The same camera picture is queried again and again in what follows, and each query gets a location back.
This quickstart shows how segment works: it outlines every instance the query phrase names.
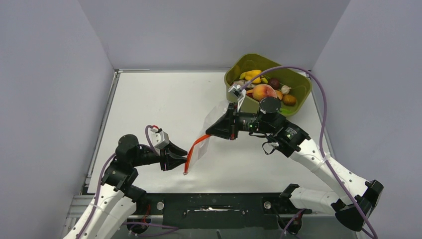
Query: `silver bolt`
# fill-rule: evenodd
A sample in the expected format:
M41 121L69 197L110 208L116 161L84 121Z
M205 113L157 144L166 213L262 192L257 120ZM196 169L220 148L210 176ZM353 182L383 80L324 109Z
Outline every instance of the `silver bolt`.
M267 202L265 202L265 203L264 203L264 208L265 208L265 209L270 209L270 208L271 208L271 203L270 203L270 202L268 202L268 201L267 201Z
M164 208L164 203L163 202L158 202L157 203L157 209L158 210L163 210L163 208Z

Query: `yellow pepper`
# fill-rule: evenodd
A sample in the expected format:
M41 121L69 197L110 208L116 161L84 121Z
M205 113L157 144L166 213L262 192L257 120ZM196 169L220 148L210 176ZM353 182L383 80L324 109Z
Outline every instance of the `yellow pepper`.
M247 71L247 72L243 72L242 74L240 74L240 79L243 80L251 80L252 78L254 78L256 75L258 75L259 73L261 73L261 70L252 70L252 71ZM261 83L261 77L256 78L255 80L252 81L253 84L259 84Z

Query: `plastic bag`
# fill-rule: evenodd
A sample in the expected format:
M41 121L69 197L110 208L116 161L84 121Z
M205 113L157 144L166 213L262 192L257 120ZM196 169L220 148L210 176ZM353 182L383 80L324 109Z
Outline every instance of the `plastic bag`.
M213 125L225 112L227 111L229 101L224 100L219 102L205 117L204 119L204 125L201 129L201 131L198 134L197 138L200 138L201 136L205 135L205 131ZM192 169L193 165L200 159L202 156L207 152L208 145L210 143L210 138L205 139L204 141L198 143L192 152L191 161L188 165L188 172Z

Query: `black cylindrical motor cap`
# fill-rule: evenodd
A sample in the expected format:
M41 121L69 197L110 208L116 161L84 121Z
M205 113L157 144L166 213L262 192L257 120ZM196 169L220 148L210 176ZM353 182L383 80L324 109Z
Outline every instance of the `black cylindrical motor cap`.
M273 120L281 109L281 101L278 98L267 96L259 102L258 114L265 121Z

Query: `olive green plastic container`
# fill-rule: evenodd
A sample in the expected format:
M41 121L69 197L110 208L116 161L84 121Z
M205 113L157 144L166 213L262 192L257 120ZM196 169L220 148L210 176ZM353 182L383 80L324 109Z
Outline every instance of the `olive green plastic container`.
M263 56L258 54L246 54L242 56L236 64L229 70L224 76L224 83L226 85L226 89L232 85L234 81L239 80L239 76L241 73L251 70L261 70L264 71L268 68L280 66L280 64L271 61ZM292 116L296 114L300 108L302 107L303 103L305 102L306 98L308 97L309 93L312 89L311 81L301 75L298 74L290 69L278 69L267 74L264 76L270 78L277 78L282 85L286 85L291 87L292 89L289 92L289 95L293 95L296 97L296 104L294 106L286 106L284 103L282 104L280 113L284 116ZM236 102L237 99L231 93L226 91L227 99L231 102ZM249 113L256 113L259 108L259 103L251 97L246 97L242 104L242 111L249 112Z

